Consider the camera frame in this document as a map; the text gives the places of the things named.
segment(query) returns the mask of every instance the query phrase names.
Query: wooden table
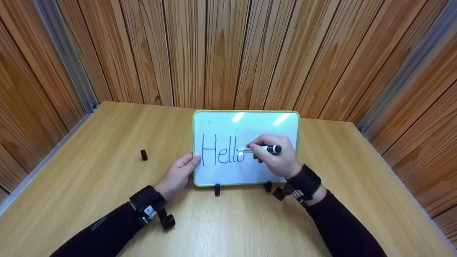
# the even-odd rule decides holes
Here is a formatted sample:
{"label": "wooden table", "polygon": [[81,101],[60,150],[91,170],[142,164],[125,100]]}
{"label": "wooden table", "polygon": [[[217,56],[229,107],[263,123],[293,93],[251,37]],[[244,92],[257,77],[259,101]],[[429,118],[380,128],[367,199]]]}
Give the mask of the wooden table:
{"label": "wooden table", "polygon": [[[0,216],[0,256],[48,256],[67,239],[191,151],[195,110],[104,102]],[[379,154],[352,123],[301,119],[298,157],[373,233],[390,256],[452,256]],[[149,160],[141,161],[140,149]],[[305,210],[259,186],[191,180],[169,204],[176,227],[156,220],[121,256],[328,256]]]}

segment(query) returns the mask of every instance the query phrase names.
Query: whiteboard marker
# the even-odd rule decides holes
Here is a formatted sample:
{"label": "whiteboard marker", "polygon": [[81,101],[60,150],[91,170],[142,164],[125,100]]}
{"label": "whiteboard marker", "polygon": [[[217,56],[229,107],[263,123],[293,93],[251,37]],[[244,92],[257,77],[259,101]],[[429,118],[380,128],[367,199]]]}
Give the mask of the whiteboard marker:
{"label": "whiteboard marker", "polygon": [[[267,150],[269,153],[272,154],[279,154],[281,152],[281,147],[279,145],[263,145],[261,146],[263,149]],[[243,152],[243,153],[252,153],[251,149],[249,147],[240,147],[237,149],[238,152]]]}

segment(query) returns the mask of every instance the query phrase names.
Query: left hand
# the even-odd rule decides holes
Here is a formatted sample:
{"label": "left hand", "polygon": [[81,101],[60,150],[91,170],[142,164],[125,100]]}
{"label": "left hand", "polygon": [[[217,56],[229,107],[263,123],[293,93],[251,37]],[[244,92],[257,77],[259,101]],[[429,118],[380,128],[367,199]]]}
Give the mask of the left hand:
{"label": "left hand", "polygon": [[167,202],[172,200],[187,184],[189,175],[201,161],[200,156],[192,157],[192,153],[187,153],[175,160],[168,168],[162,180],[154,188]]}

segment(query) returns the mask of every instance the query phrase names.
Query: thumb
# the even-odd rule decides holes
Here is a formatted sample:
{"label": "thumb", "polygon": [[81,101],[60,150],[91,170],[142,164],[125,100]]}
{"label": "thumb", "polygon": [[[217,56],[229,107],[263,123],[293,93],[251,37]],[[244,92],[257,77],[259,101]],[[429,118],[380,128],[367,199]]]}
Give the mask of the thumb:
{"label": "thumb", "polygon": [[259,157],[264,162],[267,162],[273,156],[258,144],[252,143],[249,145],[249,148],[251,149],[252,153],[255,154],[255,156]]}
{"label": "thumb", "polygon": [[193,170],[195,170],[195,168],[197,168],[201,160],[202,158],[200,156],[195,156],[189,163],[184,165],[184,171],[189,175]]}

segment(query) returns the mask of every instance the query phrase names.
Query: green whiteboard frame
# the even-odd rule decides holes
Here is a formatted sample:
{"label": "green whiteboard frame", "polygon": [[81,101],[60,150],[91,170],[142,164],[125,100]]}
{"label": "green whiteboard frame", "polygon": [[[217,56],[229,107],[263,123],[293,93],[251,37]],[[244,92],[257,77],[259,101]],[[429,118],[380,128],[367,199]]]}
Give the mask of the green whiteboard frame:
{"label": "green whiteboard frame", "polygon": [[[297,128],[297,142],[295,143],[296,150],[295,150],[295,156],[298,156],[298,138],[300,136],[300,122],[301,122],[301,117],[300,114],[297,111],[274,111],[274,110],[196,110],[194,114],[192,115],[192,157],[195,157],[194,149],[195,149],[195,115],[199,112],[294,112],[298,115],[298,128]],[[207,185],[207,186],[199,186],[195,183],[195,176],[192,174],[192,181],[194,182],[194,185],[197,187],[214,187],[214,185]],[[260,185],[264,184],[262,182],[260,183],[237,183],[237,184],[224,184],[223,186],[242,186],[242,185]]]}

